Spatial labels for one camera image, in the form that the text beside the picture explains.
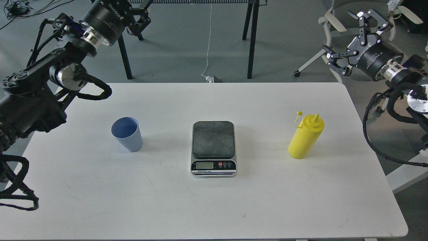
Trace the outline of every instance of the yellow squeeze bottle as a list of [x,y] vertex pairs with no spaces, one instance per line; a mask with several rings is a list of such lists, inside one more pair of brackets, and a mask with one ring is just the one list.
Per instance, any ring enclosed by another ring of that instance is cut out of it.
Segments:
[[[297,112],[294,125],[296,125],[301,115],[303,115],[303,112]],[[309,153],[324,129],[324,121],[319,116],[320,114],[307,115],[300,122],[299,126],[296,126],[296,133],[294,133],[293,139],[288,146],[288,153],[290,156],[295,159],[303,159]]]

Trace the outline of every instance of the blue cup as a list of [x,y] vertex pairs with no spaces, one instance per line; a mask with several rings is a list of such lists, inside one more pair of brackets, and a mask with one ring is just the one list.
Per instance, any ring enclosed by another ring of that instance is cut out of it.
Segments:
[[116,120],[111,127],[111,133],[130,152],[136,152],[143,146],[138,122],[132,117]]

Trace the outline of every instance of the white cord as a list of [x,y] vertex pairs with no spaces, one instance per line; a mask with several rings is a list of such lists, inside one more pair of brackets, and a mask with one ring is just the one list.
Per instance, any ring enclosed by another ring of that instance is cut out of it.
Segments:
[[205,68],[205,71],[202,72],[202,76],[205,77],[206,80],[208,80],[208,76],[205,76],[204,73],[208,70],[208,52],[210,51],[210,41],[211,41],[211,14],[213,12],[213,4],[211,3],[211,10],[210,10],[210,36],[208,38],[208,50],[207,50],[207,67]]

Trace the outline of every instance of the digital scale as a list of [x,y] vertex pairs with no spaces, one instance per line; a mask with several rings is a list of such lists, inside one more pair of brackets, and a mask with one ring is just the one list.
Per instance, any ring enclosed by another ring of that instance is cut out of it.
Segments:
[[198,121],[193,125],[190,172],[195,177],[236,174],[235,132],[229,121]]

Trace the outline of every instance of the bottle cap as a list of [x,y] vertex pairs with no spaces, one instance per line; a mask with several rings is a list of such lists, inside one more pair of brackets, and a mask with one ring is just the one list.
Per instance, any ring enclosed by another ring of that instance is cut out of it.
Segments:
[[302,120],[302,131],[311,136],[321,134],[324,129],[324,121],[319,116],[320,114],[309,114],[305,116]]

